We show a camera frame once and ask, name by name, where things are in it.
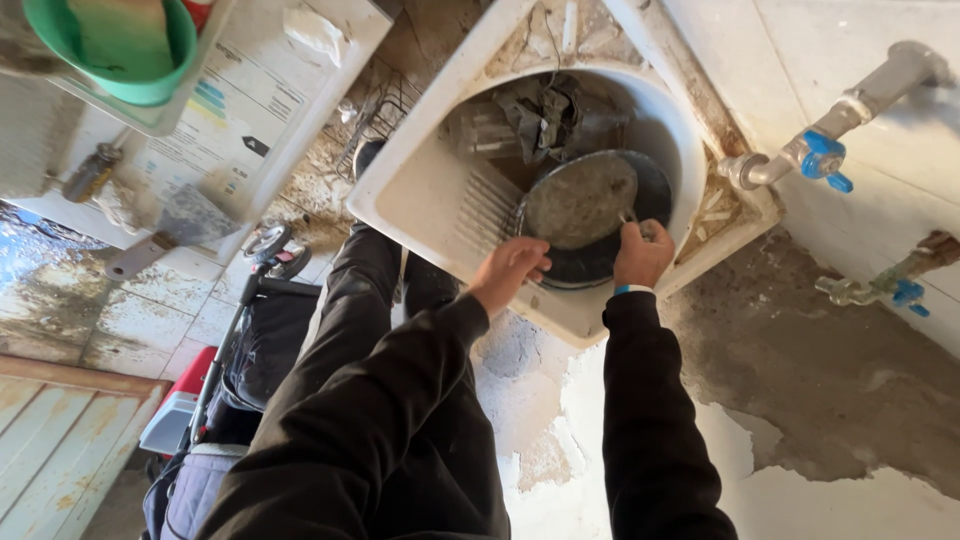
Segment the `putty knife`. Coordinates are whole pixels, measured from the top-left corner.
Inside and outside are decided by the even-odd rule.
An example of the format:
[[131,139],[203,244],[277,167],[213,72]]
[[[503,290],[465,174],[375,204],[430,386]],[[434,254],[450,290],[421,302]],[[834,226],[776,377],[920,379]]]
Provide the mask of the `putty knife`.
[[176,247],[203,244],[239,230],[240,226],[196,187],[185,185],[163,207],[156,232],[108,260],[104,273],[118,282],[128,280]]

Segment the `black sleeve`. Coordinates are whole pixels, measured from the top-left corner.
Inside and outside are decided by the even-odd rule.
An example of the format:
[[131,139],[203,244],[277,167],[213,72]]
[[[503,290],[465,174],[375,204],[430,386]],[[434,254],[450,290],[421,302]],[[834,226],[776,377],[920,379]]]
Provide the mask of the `black sleeve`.
[[677,337],[649,292],[607,301],[603,457],[613,538],[735,538],[680,383]]
[[363,538],[384,479],[467,369],[487,312],[463,296],[387,334],[279,420],[226,475],[196,538]]

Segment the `black sweatshirt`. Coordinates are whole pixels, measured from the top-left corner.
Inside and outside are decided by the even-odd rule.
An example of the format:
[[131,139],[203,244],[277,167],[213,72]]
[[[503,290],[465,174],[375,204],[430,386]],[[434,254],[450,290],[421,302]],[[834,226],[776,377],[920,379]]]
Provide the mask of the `black sweatshirt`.
[[[603,453],[614,538],[735,538],[680,384],[680,347],[647,292],[607,302]],[[424,312],[334,374],[224,479],[199,539],[508,538],[493,431],[469,349],[469,296]]]

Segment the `green bowl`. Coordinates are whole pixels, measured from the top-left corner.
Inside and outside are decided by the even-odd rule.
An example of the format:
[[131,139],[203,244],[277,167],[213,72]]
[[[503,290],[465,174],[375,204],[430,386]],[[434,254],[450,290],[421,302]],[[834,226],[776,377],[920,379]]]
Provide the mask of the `green bowl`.
[[170,101],[183,73],[197,56],[197,29],[180,0],[163,0],[167,38],[176,68],[149,80],[132,80],[86,64],[82,58],[80,23],[66,0],[23,0],[23,12],[43,42],[58,56],[83,71],[110,95],[139,107],[156,107]]

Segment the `tap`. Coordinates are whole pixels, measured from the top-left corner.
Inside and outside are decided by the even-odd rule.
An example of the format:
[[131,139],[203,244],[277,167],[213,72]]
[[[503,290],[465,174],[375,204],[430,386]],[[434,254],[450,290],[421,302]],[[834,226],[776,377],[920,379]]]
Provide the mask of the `tap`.
[[817,290],[830,295],[838,306],[866,306],[881,296],[891,295],[895,307],[907,307],[922,317],[930,312],[922,305],[924,286],[914,282],[919,276],[950,266],[960,260],[960,241],[950,233],[934,231],[921,240],[910,255],[880,272],[866,286],[850,278],[834,280],[823,276],[815,284]]
[[826,178],[834,189],[853,191],[853,182],[840,172],[847,149],[837,139],[869,123],[917,86],[953,83],[947,60],[922,43],[899,41],[887,56],[886,62],[846,90],[827,114],[793,137],[772,160],[757,153],[723,158],[717,172],[735,187],[757,189],[799,169],[807,178]]

